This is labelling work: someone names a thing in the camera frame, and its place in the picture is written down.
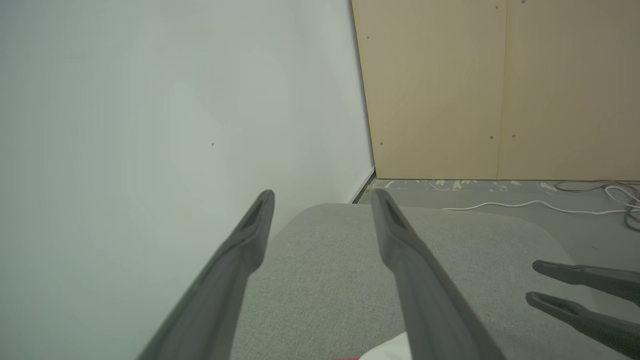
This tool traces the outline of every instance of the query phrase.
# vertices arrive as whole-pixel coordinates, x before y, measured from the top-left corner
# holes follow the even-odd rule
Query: white cable
[[[498,206],[505,206],[507,208],[520,208],[522,206],[534,204],[535,202],[539,202],[540,204],[546,205],[548,208],[551,208],[553,210],[560,211],[562,213],[569,213],[569,214],[604,215],[604,214],[613,214],[613,213],[624,213],[624,212],[627,211],[627,210],[609,210],[609,211],[602,211],[602,212],[599,212],[599,213],[595,213],[593,211],[583,211],[583,210],[575,210],[575,211],[574,210],[564,210],[564,209],[557,208],[555,206],[551,206],[551,205],[547,204],[546,202],[540,201],[540,200],[533,200],[533,201],[525,202],[524,204],[516,204],[516,205],[501,204],[499,202],[485,202],[483,204],[472,206],[470,208],[445,208],[443,210],[458,210],[458,211],[473,210],[473,209],[477,209],[477,208],[480,208],[481,206],[485,206],[485,205],[498,205]]]
[[[607,195],[608,195],[612,200],[615,200],[615,201],[617,201],[617,202],[622,202],[622,201],[620,201],[620,200],[616,199],[615,197],[613,197],[613,195],[611,195],[611,193],[609,193],[609,189],[616,189],[616,190],[620,190],[621,192],[623,192],[623,193],[627,194],[627,196],[628,196],[629,198],[634,199],[635,201],[640,202],[640,199],[638,199],[637,197],[635,197],[635,196],[631,195],[631,194],[630,194],[628,191],[626,191],[625,189],[623,189],[623,188],[619,188],[619,187],[617,187],[617,186],[613,186],[613,185],[612,185],[612,186],[607,186],[607,187],[605,187],[605,188],[604,188],[604,192],[605,192],[605,193],[606,193],[606,194],[607,194]],[[625,206],[627,206],[627,207],[629,207],[629,208],[640,209],[640,206],[636,206],[636,205],[625,204]]]

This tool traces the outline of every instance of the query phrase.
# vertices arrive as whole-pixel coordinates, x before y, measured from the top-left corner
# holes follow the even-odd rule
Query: gray fabric seat
[[[572,264],[542,228],[482,213],[401,208],[508,359],[615,359],[607,347],[529,307],[528,291],[580,302],[590,292],[537,274]],[[371,207],[302,211],[270,241],[249,279],[233,360],[359,357],[405,331],[393,274],[381,262]]]

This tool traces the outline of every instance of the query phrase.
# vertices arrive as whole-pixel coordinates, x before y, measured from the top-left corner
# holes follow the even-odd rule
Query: white wall
[[[132,359],[261,190],[272,234],[351,196],[349,6],[0,4],[1,359]]]

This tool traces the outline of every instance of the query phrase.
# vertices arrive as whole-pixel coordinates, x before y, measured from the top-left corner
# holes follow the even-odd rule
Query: gray floor
[[[623,209],[621,204],[606,197],[601,190],[588,193],[560,192],[554,189],[554,184],[555,181],[374,179],[358,203],[370,204],[371,188],[384,188],[398,205],[416,208],[467,208],[483,202],[521,204],[542,200],[567,210]],[[566,185],[570,186],[585,188],[589,185]],[[640,233],[623,225],[622,214],[566,214],[548,209],[542,204],[522,208],[489,205],[469,211],[507,215],[537,224],[566,249],[576,264],[640,272]],[[601,291],[592,290],[592,293],[601,313],[640,322],[640,308],[636,305]]]

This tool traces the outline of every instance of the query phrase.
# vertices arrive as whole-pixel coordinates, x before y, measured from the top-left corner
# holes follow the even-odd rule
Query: light wood panel
[[[509,0],[499,178],[640,179],[639,15],[637,0]]]
[[[506,0],[352,3],[378,177],[495,179]]]

